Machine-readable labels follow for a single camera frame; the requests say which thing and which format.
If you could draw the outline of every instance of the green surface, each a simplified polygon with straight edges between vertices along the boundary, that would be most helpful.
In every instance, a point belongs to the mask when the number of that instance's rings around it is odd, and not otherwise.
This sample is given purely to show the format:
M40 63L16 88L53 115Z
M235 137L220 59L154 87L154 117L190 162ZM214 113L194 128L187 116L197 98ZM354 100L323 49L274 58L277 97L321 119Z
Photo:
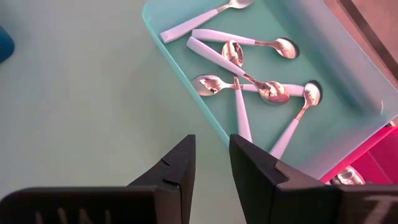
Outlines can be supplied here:
M227 148L161 56L144 1L0 1L0 197L126 185L197 135L191 223L244 223Z
M166 45L159 40L162 31L224 2L149 0L143 16L161 51L228 145L228 136L238 132L234 92L223 90L200 98L189 81L197 75L212 74L232 83L233 76L186 47L189 35ZM322 85L322 102L305 113L282 157L314 178L325 175L398 113L397 91L321 1L254 1L243 10L222 12L201 28L257 40L288 37L298 44L301 54L295 60L282 58L269 47L243 46L243 69L262 81L304 85L317 80ZM223 46L206 44L217 52ZM291 98L284 105L270 105L257 93L245 92L244 98L253 143L266 151L272 149L304 104L302 98Z

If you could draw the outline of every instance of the dark blue object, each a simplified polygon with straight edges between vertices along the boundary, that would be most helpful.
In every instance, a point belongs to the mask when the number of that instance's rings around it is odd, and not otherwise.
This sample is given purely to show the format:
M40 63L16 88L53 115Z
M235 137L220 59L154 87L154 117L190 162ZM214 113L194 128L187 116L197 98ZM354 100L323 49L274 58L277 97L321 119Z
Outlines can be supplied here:
M9 58L14 52L14 41L10 35L0 27L0 63Z

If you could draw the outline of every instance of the white spoon handle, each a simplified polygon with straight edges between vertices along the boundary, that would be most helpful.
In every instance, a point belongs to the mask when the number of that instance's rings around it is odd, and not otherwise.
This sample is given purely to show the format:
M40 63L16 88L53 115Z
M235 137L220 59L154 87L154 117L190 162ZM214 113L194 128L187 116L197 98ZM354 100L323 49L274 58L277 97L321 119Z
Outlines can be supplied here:
M297 119L293 119L293 121L289 124L287 129L280 136L280 138L276 142L275 146L271 149L269 154L271 154L272 156L274 156L277 159L282 158L282 156L287 148L287 145L289 145L289 142L292 139L292 136L293 136L294 131L296 130L298 124L299 124L299 121Z
M236 114L238 116L238 132L249 142L252 142L248 114L244 105L243 95L241 90L235 90L236 97Z
M304 87L300 85L293 84L282 84L286 90L289 92L290 96L301 96L303 97ZM242 90L244 91L255 91L258 92L259 89L253 84L243 84Z
M190 32L192 29L204 24L206 21L210 20L211 18L215 17L218 14L217 9L210 10L208 12L203 13L200 16L196 16L193 19L190 19L186 22L181 23L167 31L164 31L160 34L163 42L165 44L177 40L178 38L182 37L183 35Z
M189 38L187 42L187 47L196 52L198 55L201 55L202 57L211 60L217 65L229 70L234 74L239 75L240 77L243 77L243 75L245 74L245 72L242 69L240 69L238 66L236 66L234 63L230 62L229 60L226 60L215 50L211 49L209 46L200 42L199 40L196 40L194 37Z
M240 37L238 35L227 34L224 32L210 30L210 29L194 29L192 31L192 37L198 40L212 41L212 42L227 42L229 40L235 40L239 44L243 45L254 45L255 40Z

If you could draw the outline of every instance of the table surface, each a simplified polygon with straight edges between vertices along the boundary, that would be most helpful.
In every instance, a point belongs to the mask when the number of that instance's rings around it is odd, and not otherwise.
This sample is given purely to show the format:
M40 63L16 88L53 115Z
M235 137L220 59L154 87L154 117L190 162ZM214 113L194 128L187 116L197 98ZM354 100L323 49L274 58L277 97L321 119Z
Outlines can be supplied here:
M191 223L244 223L228 149L146 31L144 4L0 1L16 43L0 65L0 198L126 185L196 134Z

